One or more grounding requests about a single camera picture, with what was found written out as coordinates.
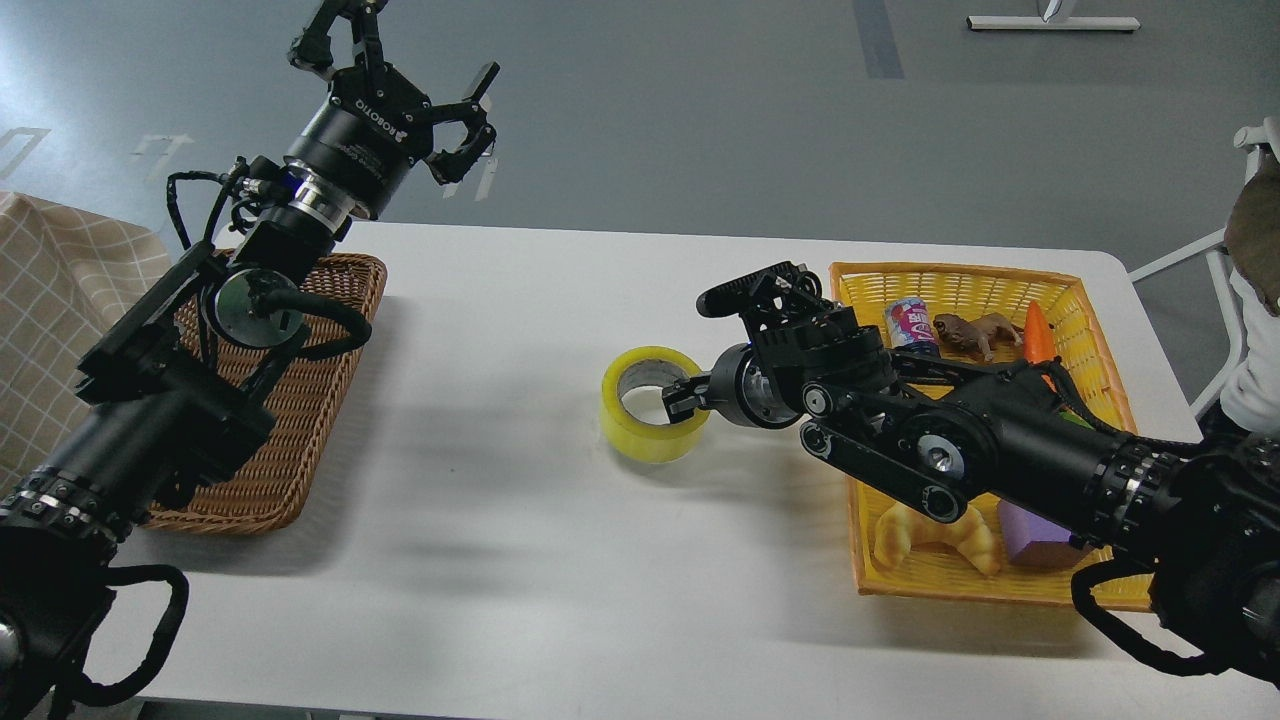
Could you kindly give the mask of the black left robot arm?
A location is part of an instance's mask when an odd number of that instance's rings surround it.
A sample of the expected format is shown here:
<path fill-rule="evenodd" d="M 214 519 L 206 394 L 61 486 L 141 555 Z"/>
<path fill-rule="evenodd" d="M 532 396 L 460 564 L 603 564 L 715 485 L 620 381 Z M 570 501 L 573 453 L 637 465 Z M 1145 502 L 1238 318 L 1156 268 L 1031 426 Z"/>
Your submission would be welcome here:
<path fill-rule="evenodd" d="M 166 183 L 183 254 L 79 360 L 88 416 L 3 500 L 3 716 L 50 698 L 134 698 L 163 669 L 189 602 L 172 565 L 113 566 L 152 503 L 183 509 L 268 442 L 266 402 L 298 361 L 362 348 L 372 327 L 303 282 L 357 219 L 376 220 L 410 170 L 458 184 L 497 141 L 490 61 L 436 104 L 383 51 L 381 1 L 323 1 L 289 63 L 326 100 L 282 163 Z"/>

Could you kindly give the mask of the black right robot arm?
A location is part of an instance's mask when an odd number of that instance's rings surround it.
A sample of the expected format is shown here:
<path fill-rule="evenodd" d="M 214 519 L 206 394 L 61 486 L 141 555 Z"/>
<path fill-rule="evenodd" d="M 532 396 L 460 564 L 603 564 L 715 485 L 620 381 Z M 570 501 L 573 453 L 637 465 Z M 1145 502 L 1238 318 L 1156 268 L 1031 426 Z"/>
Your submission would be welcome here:
<path fill-rule="evenodd" d="M 1277 441 L 1198 445 L 1111 427 L 1059 360 L 973 365 L 887 348 L 818 275 L 778 263 L 705 291 L 748 341 L 666 383 L 672 423 L 713 411 L 800 427 L 813 456 L 909 510 L 955 523 L 992 493 L 1111 559 L 1071 577 L 1075 610 L 1174 676 L 1277 683 Z"/>

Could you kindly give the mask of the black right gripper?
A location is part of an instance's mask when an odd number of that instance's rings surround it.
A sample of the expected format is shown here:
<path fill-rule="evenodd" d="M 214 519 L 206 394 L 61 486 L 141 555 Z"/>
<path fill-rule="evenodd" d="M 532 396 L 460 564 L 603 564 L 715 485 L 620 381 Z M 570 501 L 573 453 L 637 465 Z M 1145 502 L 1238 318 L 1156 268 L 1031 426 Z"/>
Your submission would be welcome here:
<path fill-rule="evenodd" d="M 707 374 L 675 379 L 660 397 L 669 421 L 690 421 L 710 411 L 739 427 L 781 430 L 801 416 L 773 389 L 751 345 L 731 346 Z"/>

